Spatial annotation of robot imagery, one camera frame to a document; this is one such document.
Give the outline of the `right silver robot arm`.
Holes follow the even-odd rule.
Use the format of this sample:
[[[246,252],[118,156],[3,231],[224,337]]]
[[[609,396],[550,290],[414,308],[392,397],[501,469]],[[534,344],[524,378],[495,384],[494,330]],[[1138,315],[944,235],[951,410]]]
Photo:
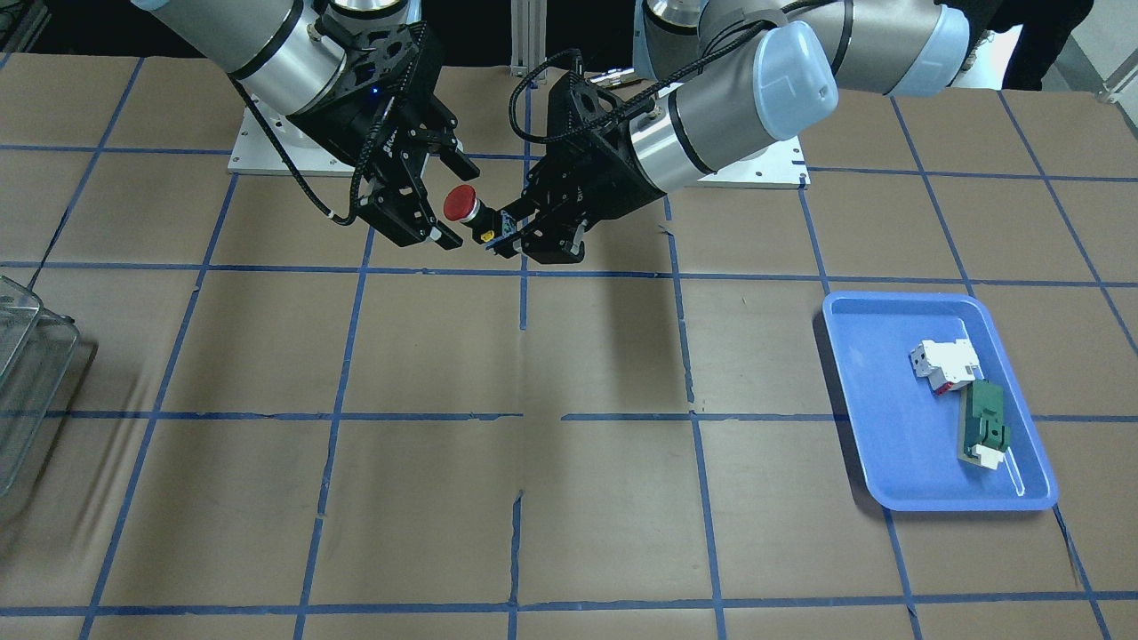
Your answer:
[[[461,180],[480,171],[435,95],[445,49],[417,1],[140,1],[224,69],[287,171],[330,221],[362,221],[399,247],[460,236],[435,214],[431,155]],[[271,109],[352,170],[349,207],[318,198],[269,121]]]

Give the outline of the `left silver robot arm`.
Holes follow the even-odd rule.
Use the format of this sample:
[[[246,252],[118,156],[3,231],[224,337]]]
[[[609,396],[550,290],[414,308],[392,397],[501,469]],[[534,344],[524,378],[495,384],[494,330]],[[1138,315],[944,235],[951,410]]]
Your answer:
[[[939,93],[972,43],[966,13],[938,1],[642,1],[634,69],[619,97],[582,54],[549,89],[544,157],[520,196],[461,214],[475,243],[512,259],[574,264],[584,235],[695,184],[838,108],[843,89]]]

